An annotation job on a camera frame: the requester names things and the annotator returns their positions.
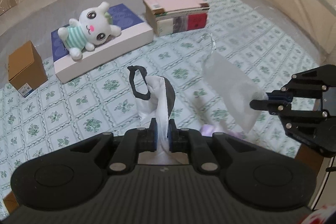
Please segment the small closed cardboard box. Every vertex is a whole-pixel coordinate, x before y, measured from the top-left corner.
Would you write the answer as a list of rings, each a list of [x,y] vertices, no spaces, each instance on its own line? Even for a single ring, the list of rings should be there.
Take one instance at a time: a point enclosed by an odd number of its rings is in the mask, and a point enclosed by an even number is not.
[[[24,98],[48,80],[41,56],[31,41],[9,55],[8,78]]]

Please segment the open brown cardboard box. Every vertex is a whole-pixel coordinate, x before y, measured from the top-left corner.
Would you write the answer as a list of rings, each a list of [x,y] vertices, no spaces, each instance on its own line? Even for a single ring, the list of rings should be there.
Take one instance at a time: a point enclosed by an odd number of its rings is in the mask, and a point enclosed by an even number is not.
[[[3,198],[3,203],[9,214],[13,213],[19,207],[19,203],[17,202],[13,192],[8,193]]]

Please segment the floral patterned tablecloth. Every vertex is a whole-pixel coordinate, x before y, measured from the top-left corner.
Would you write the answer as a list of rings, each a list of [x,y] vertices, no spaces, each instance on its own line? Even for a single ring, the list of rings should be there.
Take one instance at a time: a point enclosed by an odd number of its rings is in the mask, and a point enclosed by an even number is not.
[[[1,196],[10,192],[10,177],[25,161],[103,131],[122,135],[139,125],[129,65],[171,82],[176,92],[171,116],[177,126],[200,129],[225,122],[234,132],[241,128],[202,78],[212,45],[267,92],[283,87],[292,74],[316,67],[297,39],[242,1],[207,2],[203,30],[156,38],[66,84],[55,76],[52,58],[45,59],[48,80],[30,98],[10,84],[1,88]]]

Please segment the white and blue flat box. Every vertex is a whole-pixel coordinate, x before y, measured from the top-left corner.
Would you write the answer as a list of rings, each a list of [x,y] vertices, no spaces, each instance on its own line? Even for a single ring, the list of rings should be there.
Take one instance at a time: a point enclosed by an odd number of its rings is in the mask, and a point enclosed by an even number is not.
[[[153,29],[124,4],[102,2],[51,33],[54,69],[62,83],[153,41]]]

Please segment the stack of books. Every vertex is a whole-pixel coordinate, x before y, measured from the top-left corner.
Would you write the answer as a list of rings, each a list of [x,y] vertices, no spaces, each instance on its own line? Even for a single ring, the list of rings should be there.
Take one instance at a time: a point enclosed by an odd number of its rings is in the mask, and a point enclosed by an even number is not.
[[[210,5],[205,0],[142,0],[146,20],[157,36],[205,28]]]

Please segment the white bunny plush toy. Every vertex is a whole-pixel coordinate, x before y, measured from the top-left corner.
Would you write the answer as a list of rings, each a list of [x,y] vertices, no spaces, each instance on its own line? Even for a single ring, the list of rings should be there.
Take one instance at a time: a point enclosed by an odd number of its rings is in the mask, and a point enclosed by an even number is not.
[[[71,18],[68,27],[58,29],[58,36],[74,61],[82,58],[82,51],[94,51],[107,39],[121,35],[121,28],[113,24],[108,13],[109,3],[102,2],[81,12],[78,19]]]

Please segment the clear plastic bag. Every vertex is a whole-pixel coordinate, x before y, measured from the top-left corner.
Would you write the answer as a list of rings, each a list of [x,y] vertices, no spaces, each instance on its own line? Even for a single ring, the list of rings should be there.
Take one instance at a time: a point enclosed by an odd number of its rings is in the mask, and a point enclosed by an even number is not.
[[[205,32],[197,40],[210,39],[211,45],[206,47],[203,56],[203,78],[224,100],[229,114],[244,133],[248,133],[255,125],[261,111],[250,107],[252,100],[267,100],[268,96],[237,66],[231,64],[217,50],[213,35]]]

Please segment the purple tissue pack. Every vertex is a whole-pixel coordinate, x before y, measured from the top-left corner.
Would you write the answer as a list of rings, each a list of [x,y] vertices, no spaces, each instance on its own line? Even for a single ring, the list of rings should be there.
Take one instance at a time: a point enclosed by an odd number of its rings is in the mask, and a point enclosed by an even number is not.
[[[220,127],[217,127],[217,126],[214,126],[214,125],[211,125],[211,124],[204,124],[202,125],[201,129],[200,129],[200,132],[203,136],[209,136],[211,137],[214,133],[216,132],[223,132],[223,133],[226,133],[230,136],[234,136],[236,138],[239,138],[239,139],[244,139],[244,135],[242,132],[235,132],[235,131],[232,131],[232,130],[223,130],[221,129]]]

